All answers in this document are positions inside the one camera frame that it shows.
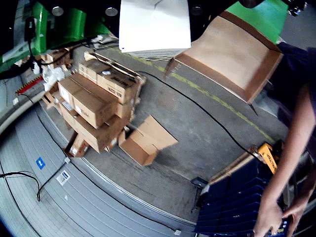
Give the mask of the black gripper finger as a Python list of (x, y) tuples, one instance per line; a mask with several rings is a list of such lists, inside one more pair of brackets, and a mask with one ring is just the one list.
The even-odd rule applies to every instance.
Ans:
[(202, 36), (210, 22), (237, 0), (190, 0), (191, 42)]
[(79, 41), (112, 33), (119, 36), (119, 0), (49, 0), (49, 36)]

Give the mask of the person's left hand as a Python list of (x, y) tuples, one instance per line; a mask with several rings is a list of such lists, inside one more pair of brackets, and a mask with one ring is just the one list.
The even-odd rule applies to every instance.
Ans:
[(295, 200), (292, 205), (283, 213), (283, 218), (287, 218), (289, 216), (292, 217), (292, 220), (289, 224), (287, 236), (291, 237), (304, 213), (304, 210), (308, 204), (308, 201), (303, 201), (302, 199)]

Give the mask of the person's right hand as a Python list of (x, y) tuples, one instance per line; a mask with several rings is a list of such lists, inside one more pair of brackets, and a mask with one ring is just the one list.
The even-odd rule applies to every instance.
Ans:
[(258, 210), (257, 220), (253, 228), (254, 236), (264, 237), (269, 231), (274, 234), (277, 232), (281, 223), (282, 209), (278, 205), (277, 199), (263, 194)]

